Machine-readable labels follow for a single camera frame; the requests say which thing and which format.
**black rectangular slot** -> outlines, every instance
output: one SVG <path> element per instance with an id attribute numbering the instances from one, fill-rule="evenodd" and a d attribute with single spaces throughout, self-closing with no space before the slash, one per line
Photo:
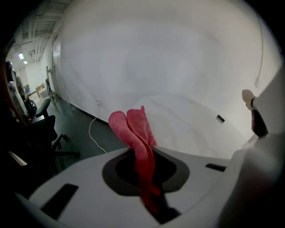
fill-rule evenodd
<path id="1" fill-rule="evenodd" d="M 67 203 L 77 191 L 78 186 L 73 184 L 65 184 L 41 209 L 44 213 L 58 219 L 61 212 L 66 207 Z"/>
<path id="2" fill-rule="evenodd" d="M 226 170 L 225 166 L 215 165 L 212 163 L 207 164 L 206 167 L 209 169 L 214 169 L 214 170 L 220 171 L 220 172 L 224 172 Z"/>
<path id="3" fill-rule="evenodd" d="M 216 117 L 216 119 L 217 119 L 221 124 L 224 123 L 224 118 L 222 118 L 220 115 L 218 115 L 218 116 Z"/>

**red cloth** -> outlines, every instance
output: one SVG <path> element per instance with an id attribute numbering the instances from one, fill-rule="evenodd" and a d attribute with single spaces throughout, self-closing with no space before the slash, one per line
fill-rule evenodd
<path id="1" fill-rule="evenodd" d="M 109 126 L 120 140 L 135 150 L 134 170 L 139 176 L 141 197 L 145 206 L 156 213 L 158 209 L 151 200 L 151 193 L 160 195 L 160 189 L 152 183 L 155 159 L 150 146 L 156 146 L 157 143 L 151 132 L 144 107 L 142 106 L 140 110 L 128 110 L 126 116 L 122 111 L 112 113 L 109 117 Z"/>

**gray floor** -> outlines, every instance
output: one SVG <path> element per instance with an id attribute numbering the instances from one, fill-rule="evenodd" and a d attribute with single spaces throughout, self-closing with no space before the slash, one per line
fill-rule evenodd
<path id="1" fill-rule="evenodd" d="M 74 156 L 57 157 L 58 171 L 62 171 L 80 160 L 105 153 L 89 136 L 89 125 L 93 120 L 91 117 L 73 108 L 62 99 L 51 102 L 47 111 L 49 115 L 56 117 L 54 128 L 57 134 L 66 134 L 69 137 L 67 142 L 63 139 L 61 140 L 62 148 L 58 151 L 81 153 L 80 158 L 75 158 Z M 127 147 L 108 126 L 96 120 L 91 125 L 90 134 L 98 145 L 107 152 Z"/>

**wall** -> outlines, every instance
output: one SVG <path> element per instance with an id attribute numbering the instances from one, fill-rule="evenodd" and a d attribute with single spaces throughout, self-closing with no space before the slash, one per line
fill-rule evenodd
<path id="1" fill-rule="evenodd" d="M 256 88 L 261 30 L 244 3 L 76 0 L 61 34 L 60 89 L 68 102 L 105 121 L 149 95 L 185 97 L 219 113 L 247 140 L 251 113 L 241 91 L 258 96 L 281 65 L 264 25 L 263 33 L 266 57 Z"/>
<path id="2" fill-rule="evenodd" d="M 53 45 L 53 36 L 47 42 L 42 58 L 41 58 L 41 74 L 44 75 L 45 86 L 46 86 L 45 80 L 48 78 L 46 67 L 48 67 L 48 69 L 52 69 L 52 66 L 53 66 L 52 45 Z M 54 91 L 53 79 L 50 73 L 49 73 L 49 84 L 50 84 L 50 88 Z"/>
<path id="3" fill-rule="evenodd" d="M 18 75 L 19 75 L 19 77 L 20 77 L 20 79 L 21 79 L 21 81 L 22 81 L 22 85 L 23 85 L 23 86 L 26 86 L 27 84 L 29 84 L 29 82 L 28 82 L 28 77 L 27 77 L 27 73 L 26 73 L 26 68 L 25 68 L 25 67 L 20 68 L 20 69 L 18 70 Z"/>
<path id="4" fill-rule="evenodd" d="M 41 71 L 41 65 L 39 62 L 29 63 L 26 65 L 26 73 L 28 78 L 28 84 L 30 86 L 31 93 L 36 91 L 36 87 L 43 84 L 43 76 Z"/>

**chair armrest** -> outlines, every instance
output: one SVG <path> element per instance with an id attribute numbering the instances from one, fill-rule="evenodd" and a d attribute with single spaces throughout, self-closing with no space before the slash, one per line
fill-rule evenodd
<path id="1" fill-rule="evenodd" d="M 50 104 L 50 98 L 45 99 L 44 103 L 42 103 L 40 108 L 37 110 L 36 117 L 42 116 L 46 112 L 49 104 Z"/>

